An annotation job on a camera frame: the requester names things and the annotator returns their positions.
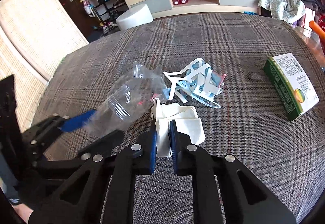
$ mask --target patterned blanket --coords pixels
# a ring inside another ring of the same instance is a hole
[[[268,57],[288,52],[302,65],[320,98],[293,122],[263,72]],[[284,21],[231,13],[188,15],[102,38],[60,64],[34,122],[53,113],[74,116],[98,107],[133,61],[174,72],[198,57],[216,72],[227,73],[218,96],[221,109],[189,100],[202,119],[206,141],[201,146],[213,155],[237,156],[299,222],[325,187],[325,78],[305,43]],[[115,152],[134,143],[150,122],[149,113],[138,119]],[[70,159],[94,140],[79,129],[63,135],[46,155]],[[136,179],[134,223],[192,222],[191,177],[176,177],[171,159],[158,158],[154,175]]]

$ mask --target triangular cutout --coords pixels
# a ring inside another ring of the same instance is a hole
[[[86,171],[72,185],[70,185],[68,189],[63,191],[60,195],[60,199],[73,205],[77,205],[88,181],[89,175],[90,171]]]
[[[249,205],[254,205],[266,199],[266,195],[262,190],[260,190],[242,171],[239,170],[237,174]]]

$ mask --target plastic bag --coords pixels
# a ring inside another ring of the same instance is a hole
[[[138,62],[122,75],[108,93],[107,99],[88,119],[84,129],[103,137],[119,129],[126,130],[153,106],[155,98],[166,102],[168,89],[160,68],[149,70]]]

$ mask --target cardboard box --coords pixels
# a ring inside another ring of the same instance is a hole
[[[292,53],[268,58],[264,72],[277,90],[290,121],[319,102],[313,85]]]

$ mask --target crumpled white paper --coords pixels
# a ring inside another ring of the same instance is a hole
[[[205,141],[202,120],[198,118],[195,107],[181,107],[178,103],[162,104],[157,99],[151,108],[151,117],[156,119],[157,157],[170,157],[171,146],[168,136],[170,121],[175,120],[177,131],[189,135],[191,143],[199,145]]]

